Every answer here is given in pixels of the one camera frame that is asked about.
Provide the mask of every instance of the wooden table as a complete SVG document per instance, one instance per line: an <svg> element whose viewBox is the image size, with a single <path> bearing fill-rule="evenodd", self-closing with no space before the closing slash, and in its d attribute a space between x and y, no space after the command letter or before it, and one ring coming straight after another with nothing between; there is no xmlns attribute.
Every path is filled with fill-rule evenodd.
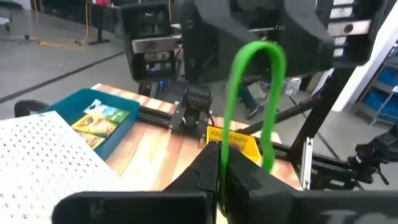
<svg viewBox="0 0 398 224"><path fill-rule="evenodd" d="M97 84L93 89L135 100L142 106L170 114L174 114L176 108L175 104L107 85ZM216 126L223 126L223 118L215 117L214 120ZM232 130L247 126L239 122L230 124ZM280 142L277 133L272 133L272 140ZM167 129L136 122L106 163L131 190L163 190L191 164L205 145L204 139L172 134ZM301 189L289 162L276 160L271 173L286 184ZM221 215L218 217L218 223L225 223Z"/></svg>

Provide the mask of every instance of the blue tray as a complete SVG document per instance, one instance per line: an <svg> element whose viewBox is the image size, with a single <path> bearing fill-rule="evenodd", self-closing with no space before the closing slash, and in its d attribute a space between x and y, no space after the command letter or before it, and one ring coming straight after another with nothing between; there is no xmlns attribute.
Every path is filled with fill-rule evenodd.
<svg viewBox="0 0 398 224"><path fill-rule="evenodd" d="M100 100L105 105L130 111L129 116L119 124L110 137L95 149L97 155L105 161L136 122L140 107L138 102L87 88L77 91L43 112L55 110L69 125L72 125L85 115L83 111L95 99Z"/></svg>

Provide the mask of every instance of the white pegboard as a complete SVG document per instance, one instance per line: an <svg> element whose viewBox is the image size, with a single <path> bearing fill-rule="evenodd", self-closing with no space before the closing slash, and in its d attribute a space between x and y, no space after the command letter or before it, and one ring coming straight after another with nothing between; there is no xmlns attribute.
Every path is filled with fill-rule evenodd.
<svg viewBox="0 0 398 224"><path fill-rule="evenodd" d="M119 190L118 176L56 112L0 121L1 223L51 223L68 195Z"/></svg>

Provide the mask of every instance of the sneaker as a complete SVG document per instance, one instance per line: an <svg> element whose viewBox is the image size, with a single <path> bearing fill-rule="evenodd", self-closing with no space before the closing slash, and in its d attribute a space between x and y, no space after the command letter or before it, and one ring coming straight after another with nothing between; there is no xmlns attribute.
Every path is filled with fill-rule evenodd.
<svg viewBox="0 0 398 224"><path fill-rule="evenodd" d="M264 111L264 106L258 105L256 109L250 111L250 113L246 116L246 119L253 119L257 114Z"/></svg>

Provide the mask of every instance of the snack package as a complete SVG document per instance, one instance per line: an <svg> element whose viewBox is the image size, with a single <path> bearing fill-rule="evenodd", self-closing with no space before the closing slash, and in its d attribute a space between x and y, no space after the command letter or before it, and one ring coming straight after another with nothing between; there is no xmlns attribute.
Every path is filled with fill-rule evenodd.
<svg viewBox="0 0 398 224"><path fill-rule="evenodd" d="M100 100L95 100L87 109L84 110L86 114L94 115L100 118L105 118L115 123L122 123L124 119L129 116L128 111L106 106Z"/></svg>
<svg viewBox="0 0 398 224"><path fill-rule="evenodd" d="M75 131L95 134L99 137L108 137L116 129L116 125L104 118L86 114L72 125Z"/></svg>
<svg viewBox="0 0 398 224"><path fill-rule="evenodd" d="M94 134L83 133L80 131L77 131L77 133L86 141L87 145L89 145L93 150L105 140L105 138L98 137Z"/></svg>

